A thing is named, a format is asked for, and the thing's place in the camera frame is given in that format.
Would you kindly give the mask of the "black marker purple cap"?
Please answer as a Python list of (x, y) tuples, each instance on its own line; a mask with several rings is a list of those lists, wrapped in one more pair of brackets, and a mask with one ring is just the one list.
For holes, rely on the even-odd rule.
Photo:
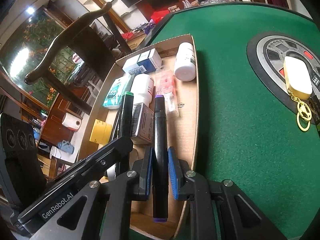
[(157, 95), (155, 97), (153, 131), (153, 221), (155, 223), (165, 223), (168, 220), (169, 157), (167, 140), (167, 116), (165, 110), (165, 101), (162, 95)]

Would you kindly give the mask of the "black marker yellow caps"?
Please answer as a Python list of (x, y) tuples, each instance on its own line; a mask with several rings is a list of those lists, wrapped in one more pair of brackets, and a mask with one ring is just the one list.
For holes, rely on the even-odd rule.
[(116, 114), (116, 118), (115, 118), (115, 121), (114, 121), (114, 124), (112, 127), (110, 141), (116, 139), (118, 136), (119, 116), (120, 116), (120, 110), (118, 110), (118, 112)]

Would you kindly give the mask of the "small white barcode box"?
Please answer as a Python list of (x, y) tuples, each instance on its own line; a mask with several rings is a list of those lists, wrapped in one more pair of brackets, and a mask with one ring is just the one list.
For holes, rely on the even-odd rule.
[(135, 145), (152, 143), (153, 111), (144, 103), (133, 105), (131, 139)]

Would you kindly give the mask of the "yellow balm jar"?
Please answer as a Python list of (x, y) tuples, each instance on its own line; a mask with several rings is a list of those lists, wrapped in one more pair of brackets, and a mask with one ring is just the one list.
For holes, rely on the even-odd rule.
[(112, 132), (112, 125), (96, 119), (92, 128), (90, 142), (106, 145), (109, 142)]

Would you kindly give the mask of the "black marker green cap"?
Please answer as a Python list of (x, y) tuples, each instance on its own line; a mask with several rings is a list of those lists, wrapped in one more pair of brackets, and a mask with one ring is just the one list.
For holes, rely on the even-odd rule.
[(122, 174), (130, 169), (130, 152), (133, 149), (133, 142), (131, 140), (133, 98), (133, 93), (128, 91), (126, 91), (121, 98), (118, 135), (128, 138), (125, 146), (129, 146), (129, 151), (126, 152), (117, 164), (117, 174)]

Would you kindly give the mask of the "teal tissue pack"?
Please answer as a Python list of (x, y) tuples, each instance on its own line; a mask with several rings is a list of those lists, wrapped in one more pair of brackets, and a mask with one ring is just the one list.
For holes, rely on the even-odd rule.
[(103, 107), (109, 110), (118, 109), (123, 94), (131, 89), (132, 80), (133, 76), (130, 74), (125, 74), (115, 79), (105, 97)]

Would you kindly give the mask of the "white plastic bottle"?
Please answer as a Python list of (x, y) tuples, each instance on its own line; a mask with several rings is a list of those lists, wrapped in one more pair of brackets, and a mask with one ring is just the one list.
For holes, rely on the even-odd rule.
[(149, 107), (152, 102), (154, 79), (148, 74), (136, 75), (130, 92), (133, 93), (133, 104), (144, 103)]

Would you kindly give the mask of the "clear pack red item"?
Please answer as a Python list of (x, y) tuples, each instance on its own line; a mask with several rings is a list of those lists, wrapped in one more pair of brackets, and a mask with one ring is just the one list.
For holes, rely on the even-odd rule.
[(170, 118), (179, 116), (175, 88), (175, 77), (172, 70), (162, 70), (156, 73), (156, 95), (162, 95), (165, 101), (166, 114)]

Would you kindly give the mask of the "white bottle green label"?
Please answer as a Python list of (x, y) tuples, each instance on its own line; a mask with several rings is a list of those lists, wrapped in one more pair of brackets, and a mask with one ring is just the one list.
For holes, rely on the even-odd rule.
[(183, 42), (178, 47), (174, 65), (174, 75), (183, 82), (192, 81), (196, 77), (194, 47), (189, 42)]

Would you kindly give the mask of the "white and blue medicine box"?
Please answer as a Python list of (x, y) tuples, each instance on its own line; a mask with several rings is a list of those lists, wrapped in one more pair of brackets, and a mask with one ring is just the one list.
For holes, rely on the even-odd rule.
[(130, 75), (148, 74), (161, 68), (162, 59), (155, 48), (126, 60), (123, 71)]

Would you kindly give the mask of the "white gold keychain case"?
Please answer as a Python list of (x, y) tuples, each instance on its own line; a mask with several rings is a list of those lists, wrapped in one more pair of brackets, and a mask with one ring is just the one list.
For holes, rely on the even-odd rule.
[(300, 59), (285, 56), (283, 68), (286, 90), (291, 100), (297, 103), (297, 125), (302, 132), (307, 132), (312, 119), (311, 108), (305, 102), (312, 93), (307, 66)]

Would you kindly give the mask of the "cardboard tray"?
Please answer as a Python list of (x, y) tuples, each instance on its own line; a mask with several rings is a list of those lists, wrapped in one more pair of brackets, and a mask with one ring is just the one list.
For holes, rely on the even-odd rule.
[(131, 91), (135, 98), (131, 113), (132, 126), (137, 128), (143, 120), (138, 110), (150, 110), (152, 118), (148, 127), (150, 142), (142, 137), (131, 137), (138, 152), (135, 164), (149, 163), (145, 178), (148, 195), (143, 202), (135, 201), (131, 207), (130, 226), (151, 239), (175, 237), (185, 218), (187, 202), (178, 197), (183, 183), (183, 173), (176, 172), (174, 162), (184, 161), (188, 170), (193, 169), (197, 148), (199, 120), (199, 78), (196, 50), (182, 51), (184, 45), (194, 45), (191, 35), (173, 37), (140, 49), (115, 62), (109, 71), (88, 118), (78, 158), (84, 159), (101, 149), (103, 144), (94, 142), (94, 124), (105, 121), (114, 124), (119, 120), (118, 110), (103, 106), (114, 82), (129, 72), (135, 58), (155, 50), (161, 58), (157, 70), (136, 75)]

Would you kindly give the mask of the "white plastic bag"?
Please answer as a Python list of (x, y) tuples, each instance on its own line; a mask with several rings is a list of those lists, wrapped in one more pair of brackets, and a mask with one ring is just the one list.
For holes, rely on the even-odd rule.
[(83, 59), (77, 53), (73, 54), (72, 60), (75, 64), (79, 64), (83, 62)]

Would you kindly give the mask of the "round table centre console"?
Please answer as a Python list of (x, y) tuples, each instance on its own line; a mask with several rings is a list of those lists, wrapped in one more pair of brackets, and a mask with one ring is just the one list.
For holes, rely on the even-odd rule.
[(305, 44), (284, 33), (264, 32), (247, 44), (247, 58), (265, 87), (292, 113), (298, 103), (311, 109), (311, 122), (319, 125), (319, 56)]

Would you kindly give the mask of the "red bag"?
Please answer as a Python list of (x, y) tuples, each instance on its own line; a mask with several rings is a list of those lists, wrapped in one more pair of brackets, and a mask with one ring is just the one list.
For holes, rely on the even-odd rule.
[(160, 10), (160, 11), (154, 11), (151, 15), (151, 19), (155, 24), (159, 23), (167, 14), (170, 14), (170, 11), (167, 10)]

